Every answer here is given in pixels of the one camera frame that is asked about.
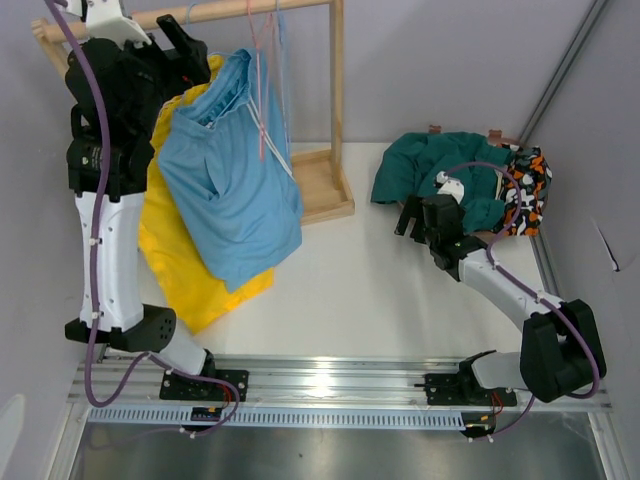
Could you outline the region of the dark green shorts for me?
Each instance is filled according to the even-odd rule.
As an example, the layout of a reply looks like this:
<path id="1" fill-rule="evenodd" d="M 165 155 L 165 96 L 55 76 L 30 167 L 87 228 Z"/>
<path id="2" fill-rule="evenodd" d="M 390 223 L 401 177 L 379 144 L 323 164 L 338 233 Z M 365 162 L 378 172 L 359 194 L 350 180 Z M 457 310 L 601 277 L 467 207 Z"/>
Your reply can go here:
<path id="1" fill-rule="evenodd" d="M 409 196 L 428 197 L 438 192 L 436 177 L 453 168 L 453 177 L 464 186 L 461 206 L 465 212 L 464 231 L 489 231 L 502 223 L 505 201 L 496 196 L 497 172 L 471 167 L 485 162 L 501 169 L 508 166 L 513 152 L 490 144 L 477 133 L 406 133 L 383 153 L 376 172 L 371 201 L 377 204 L 404 203 Z"/>

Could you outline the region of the pink hanger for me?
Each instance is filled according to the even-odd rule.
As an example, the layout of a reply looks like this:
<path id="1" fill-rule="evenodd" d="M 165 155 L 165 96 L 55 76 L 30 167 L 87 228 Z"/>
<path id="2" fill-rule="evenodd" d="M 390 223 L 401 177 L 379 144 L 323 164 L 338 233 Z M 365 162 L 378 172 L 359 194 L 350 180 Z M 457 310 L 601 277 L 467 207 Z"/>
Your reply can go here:
<path id="1" fill-rule="evenodd" d="M 272 13 L 267 13 L 261 27 L 258 27 L 253 19 L 253 2 L 246 1 L 247 18 L 253 46 L 256 53 L 257 75 L 257 119 L 259 129 L 259 155 L 264 161 L 266 156 L 267 114 L 269 103 L 269 52 L 271 50 L 272 36 L 274 33 L 274 19 Z"/>

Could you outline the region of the camouflage patterned shorts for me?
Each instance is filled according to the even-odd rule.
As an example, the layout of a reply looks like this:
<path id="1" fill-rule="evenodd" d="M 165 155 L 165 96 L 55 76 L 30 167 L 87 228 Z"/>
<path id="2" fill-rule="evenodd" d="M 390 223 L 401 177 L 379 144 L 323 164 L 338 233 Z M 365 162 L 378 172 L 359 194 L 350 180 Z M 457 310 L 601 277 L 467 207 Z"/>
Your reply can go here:
<path id="1" fill-rule="evenodd" d="M 503 225 L 509 226 L 509 236 L 536 236 L 548 203 L 552 171 L 540 147 L 524 148 L 508 143 L 502 143 L 501 147 L 509 152 L 507 172 L 520 189 L 517 193 L 513 181 L 502 179 L 499 198 L 505 203 Z"/>

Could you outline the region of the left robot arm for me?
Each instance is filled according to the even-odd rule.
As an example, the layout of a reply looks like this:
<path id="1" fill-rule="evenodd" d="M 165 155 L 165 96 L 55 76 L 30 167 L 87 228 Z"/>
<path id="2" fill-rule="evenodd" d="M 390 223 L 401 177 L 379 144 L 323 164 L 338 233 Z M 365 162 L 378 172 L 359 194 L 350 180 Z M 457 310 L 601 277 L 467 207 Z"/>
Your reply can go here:
<path id="1" fill-rule="evenodd" d="M 153 352 L 167 367 L 185 372 L 182 388 L 204 400 L 217 387 L 212 354 L 174 310 L 142 303 L 137 286 L 138 228 L 156 120 L 168 100 L 204 84 L 211 73 L 203 42 L 169 14 L 156 23 L 171 49 L 154 39 L 136 45 L 98 37 L 68 57 L 65 83 L 76 103 L 66 160 L 82 225 L 84 298 L 65 336 Z"/>

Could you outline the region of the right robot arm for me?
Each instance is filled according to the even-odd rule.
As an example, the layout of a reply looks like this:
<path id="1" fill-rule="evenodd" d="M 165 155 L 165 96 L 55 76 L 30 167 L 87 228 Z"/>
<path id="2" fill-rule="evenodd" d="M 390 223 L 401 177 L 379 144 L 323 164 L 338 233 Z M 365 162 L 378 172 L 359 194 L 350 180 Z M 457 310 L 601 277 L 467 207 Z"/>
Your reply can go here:
<path id="1" fill-rule="evenodd" d="M 449 194 L 411 195 L 395 229 L 426 245 L 440 270 L 484 296 L 521 333 L 517 352 L 493 350 L 463 360 L 458 395 L 472 404 L 508 388 L 526 390 L 544 403 L 593 396 L 607 366 L 591 307 L 528 286 L 499 264 L 490 245 L 464 233 L 462 219 L 462 208 Z"/>

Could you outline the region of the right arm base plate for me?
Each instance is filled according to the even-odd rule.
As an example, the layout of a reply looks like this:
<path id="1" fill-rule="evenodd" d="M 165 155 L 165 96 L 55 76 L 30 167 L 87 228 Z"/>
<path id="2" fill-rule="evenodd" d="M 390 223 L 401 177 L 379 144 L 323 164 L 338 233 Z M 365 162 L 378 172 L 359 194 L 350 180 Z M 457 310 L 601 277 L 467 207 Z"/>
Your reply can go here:
<path id="1" fill-rule="evenodd" d="M 414 387 L 425 393 L 431 406 L 515 407 L 518 403 L 514 392 L 481 387 L 473 377 L 461 373 L 427 373 Z"/>

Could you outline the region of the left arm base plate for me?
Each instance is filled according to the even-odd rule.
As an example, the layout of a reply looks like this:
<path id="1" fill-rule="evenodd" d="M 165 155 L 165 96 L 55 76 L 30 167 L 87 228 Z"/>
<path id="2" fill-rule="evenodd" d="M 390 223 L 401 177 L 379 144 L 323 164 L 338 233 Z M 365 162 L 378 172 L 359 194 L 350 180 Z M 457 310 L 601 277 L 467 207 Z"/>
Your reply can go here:
<path id="1" fill-rule="evenodd" d="M 250 373 L 247 370 L 222 369 L 216 371 L 216 379 L 233 385 L 240 402 L 246 400 Z M 175 401 L 234 402 L 233 392 L 223 385 L 188 379 L 175 373 L 163 375 L 159 398 Z"/>

